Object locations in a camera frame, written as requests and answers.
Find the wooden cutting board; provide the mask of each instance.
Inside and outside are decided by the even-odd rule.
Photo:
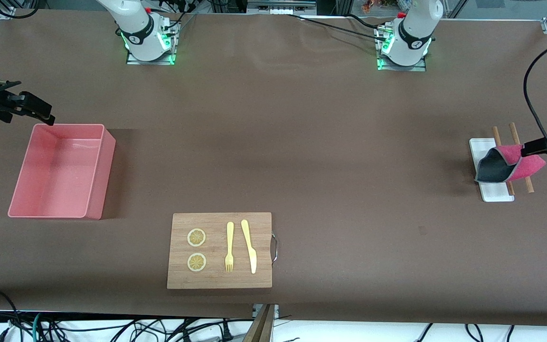
[[[240,222],[247,219],[250,225],[250,242],[256,250],[256,273],[250,272],[250,259]],[[235,224],[234,271],[225,272],[227,254],[226,226]],[[202,229],[206,240],[199,247],[187,242],[192,229]],[[170,235],[168,285],[170,289],[188,288],[270,288],[272,286],[272,215],[271,212],[211,212],[199,214],[174,214]],[[203,270],[191,271],[187,266],[189,256],[202,253],[206,256]]]

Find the pink sponge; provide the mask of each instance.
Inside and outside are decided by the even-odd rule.
[[[508,182],[529,177],[545,166],[540,156],[523,157],[523,145],[505,145],[490,149],[476,170],[478,182]]]

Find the pink container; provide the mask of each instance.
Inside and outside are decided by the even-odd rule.
[[[100,219],[114,149],[115,139],[103,125],[38,123],[8,216]]]

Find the brown table surface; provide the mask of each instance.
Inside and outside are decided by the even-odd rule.
[[[88,11],[0,23],[1,78],[117,139],[104,219],[11,219],[37,121],[0,123],[0,290],[20,309],[547,324],[547,167],[484,203],[468,145],[493,125],[510,144],[512,121],[540,138],[521,87],[538,22],[443,21],[425,73],[287,16],[200,15],[175,66],[126,66],[113,31]],[[532,76],[547,128],[547,57]],[[273,213],[273,288],[167,290],[173,213],[238,211]]]

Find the white tray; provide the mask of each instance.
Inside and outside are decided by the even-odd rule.
[[[472,138],[470,139],[470,150],[472,159],[474,160],[474,169],[478,168],[478,162],[487,152],[495,147],[495,139],[493,138]],[[514,196],[508,193],[508,187],[505,183],[478,183],[480,186],[480,194],[485,202],[512,202]]]

